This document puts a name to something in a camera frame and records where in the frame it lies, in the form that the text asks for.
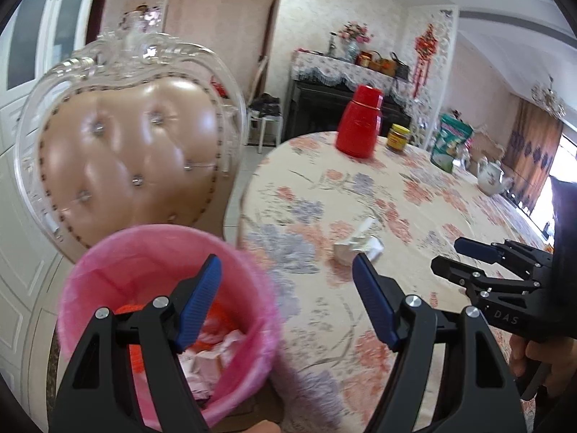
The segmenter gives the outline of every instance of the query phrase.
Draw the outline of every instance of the chandelier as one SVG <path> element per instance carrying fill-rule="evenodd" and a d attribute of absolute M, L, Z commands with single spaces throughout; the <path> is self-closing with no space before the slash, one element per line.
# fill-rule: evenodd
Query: chandelier
<path fill-rule="evenodd" d="M 533 100 L 547 114 L 561 121 L 565 117 L 565 105 L 557 92 L 553 90 L 553 78 L 551 76 L 549 76 L 549 80 L 549 88 L 540 84 L 533 86 L 531 90 Z"/>

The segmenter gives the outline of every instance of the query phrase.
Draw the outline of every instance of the green snack bag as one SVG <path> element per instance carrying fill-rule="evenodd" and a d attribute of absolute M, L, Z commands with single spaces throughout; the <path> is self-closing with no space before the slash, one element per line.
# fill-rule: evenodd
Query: green snack bag
<path fill-rule="evenodd" d="M 441 130 L 431 151 L 431 163 L 445 172 L 453 172 L 453 160 L 457 157 L 457 146 L 465 143 L 472 135 L 472 128 L 448 114 L 441 117 Z"/>

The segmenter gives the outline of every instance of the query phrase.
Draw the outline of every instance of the flower vase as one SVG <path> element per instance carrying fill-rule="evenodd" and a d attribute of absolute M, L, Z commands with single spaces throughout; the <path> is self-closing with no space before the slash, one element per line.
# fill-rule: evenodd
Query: flower vase
<path fill-rule="evenodd" d="M 343 60 L 349 63 L 355 63 L 359 53 L 361 52 L 361 46 L 354 39 L 341 39 L 343 45 L 344 56 Z"/>

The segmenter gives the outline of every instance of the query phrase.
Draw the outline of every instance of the window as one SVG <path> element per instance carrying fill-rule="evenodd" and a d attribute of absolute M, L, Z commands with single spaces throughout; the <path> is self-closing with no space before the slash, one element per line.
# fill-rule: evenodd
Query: window
<path fill-rule="evenodd" d="M 561 137 L 549 175 L 564 182 L 577 182 L 577 145 L 565 135 Z M 549 223 L 548 232 L 550 235 L 555 231 L 552 199 L 551 180 L 548 178 L 539 199 L 537 199 L 533 213 L 531 213 L 531 220 L 539 229 L 545 229 Z"/>

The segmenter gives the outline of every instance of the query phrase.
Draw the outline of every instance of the pink trash bag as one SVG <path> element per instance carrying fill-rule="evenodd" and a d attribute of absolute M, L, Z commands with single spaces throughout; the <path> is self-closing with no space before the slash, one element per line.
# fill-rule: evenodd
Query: pink trash bag
<path fill-rule="evenodd" d="M 60 299 L 58 339 L 69 360 L 96 309 L 146 304 L 195 276 L 209 254 L 222 262 L 216 300 L 246 334 L 203 416 L 210 427 L 264 384 L 281 336 L 272 282 L 250 255 L 198 229 L 149 224 L 125 229 L 91 248 L 74 266 Z M 142 417 L 160 429 L 144 376 L 134 376 Z"/>

